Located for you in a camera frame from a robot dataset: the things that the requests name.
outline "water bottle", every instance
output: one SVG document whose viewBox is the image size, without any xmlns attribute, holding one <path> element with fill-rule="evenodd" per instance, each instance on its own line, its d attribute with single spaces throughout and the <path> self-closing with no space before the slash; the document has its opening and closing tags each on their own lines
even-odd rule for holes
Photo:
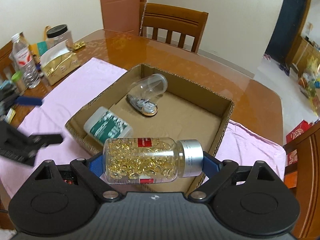
<svg viewBox="0 0 320 240">
<path fill-rule="evenodd" d="M 36 65 L 28 48 L 28 44 L 19 33 L 12 36 L 11 40 L 13 43 L 12 54 L 17 65 L 23 72 L 24 82 L 28 88 L 35 88 L 40 83 L 40 76 L 36 70 Z"/>
</svg>

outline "watch face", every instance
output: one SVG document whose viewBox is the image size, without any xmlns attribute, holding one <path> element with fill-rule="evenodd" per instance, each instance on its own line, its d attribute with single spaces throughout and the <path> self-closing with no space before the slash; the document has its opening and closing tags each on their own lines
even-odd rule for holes
<svg viewBox="0 0 320 240">
<path fill-rule="evenodd" d="M 156 105 L 151 103 L 151 102 L 147 102 L 145 103 L 145 105 L 143 106 L 143 111 L 145 111 L 148 114 L 152 114 L 154 113 L 156 110 Z"/>
<path fill-rule="evenodd" d="M 138 102 L 137 102 L 137 106 L 140 107 L 140 108 L 143 108 L 143 106 L 146 104 L 146 101 L 143 100 L 143 99 L 140 99 Z"/>
</svg>

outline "white wall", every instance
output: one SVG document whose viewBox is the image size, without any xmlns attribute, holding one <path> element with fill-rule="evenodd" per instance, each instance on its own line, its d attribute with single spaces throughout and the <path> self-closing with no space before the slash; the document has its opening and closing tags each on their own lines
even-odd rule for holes
<svg viewBox="0 0 320 240">
<path fill-rule="evenodd" d="M 283 0 L 148 0 L 209 13 L 200 49 L 254 74 Z"/>
<path fill-rule="evenodd" d="M 306 36 L 307 25 L 311 22 L 313 30 L 308 37 L 320 45 L 320 0 L 311 0 L 310 10 L 307 16 L 305 27 L 302 30 L 302 36 Z"/>
<path fill-rule="evenodd" d="M 21 31 L 31 44 L 42 41 L 44 27 L 59 24 L 74 41 L 103 29 L 100 0 L 0 0 L 0 48 Z"/>
</svg>

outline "cardboard box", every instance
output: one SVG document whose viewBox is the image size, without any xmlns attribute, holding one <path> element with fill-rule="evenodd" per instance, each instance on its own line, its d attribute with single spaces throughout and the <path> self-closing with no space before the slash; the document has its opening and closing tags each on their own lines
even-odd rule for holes
<svg viewBox="0 0 320 240">
<path fill-rule="evenodd" d="M 154 73 L 161 73 L 168 81 L 167 91 L 153 100 L 158 113 L 145 117 L 127 103 L 128 87 L 135 81 Z M 234 103 L 225 97 L 181 76 L 147 64 L 137 65 L 95 99 L 83 106 L 67 123 L 66 128 L 78 143 L 92 155 L 102 146 L 84 131 L 84 123 L 104 106 L 125 120 L 133 128 L 133 137 L 170 137 L 173 140 L 197 139 L 204 151 L 215 156 L 227 128 Z M 186 194 L 196 189 L 204 176 L 177 178 L 173 182 L 139 185 L 140 189 L 156 192 Z"/>
</svg>

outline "dark blue door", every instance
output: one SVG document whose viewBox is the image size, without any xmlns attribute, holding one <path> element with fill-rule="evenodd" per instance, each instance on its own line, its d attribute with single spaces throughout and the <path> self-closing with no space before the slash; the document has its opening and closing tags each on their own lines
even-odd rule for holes
<svg viewBox="0 0 320 240">
<path fill-rule="evenodd" d="M 299 30 L 307 0 L 284 0 L 266 53 L 284 63 Z"/>
</svg>

